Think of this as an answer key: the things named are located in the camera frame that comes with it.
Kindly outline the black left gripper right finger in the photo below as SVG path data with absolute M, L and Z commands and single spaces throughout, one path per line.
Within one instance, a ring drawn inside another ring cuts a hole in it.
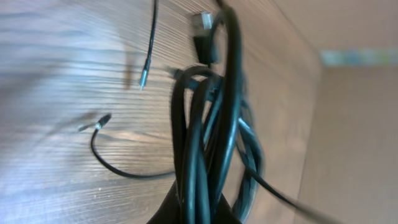
M 216 208 L 214 224 L 241 224 L 240 220 L 234 215 L 223 194 L 221 194 Z

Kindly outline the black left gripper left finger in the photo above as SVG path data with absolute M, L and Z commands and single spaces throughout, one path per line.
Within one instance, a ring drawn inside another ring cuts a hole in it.
M 177 183 L 171 186 L 166 198 L 160 205 L 158 211 L 147 222 L 147 224 L 179 224 L 180 204 L 177 193 Z

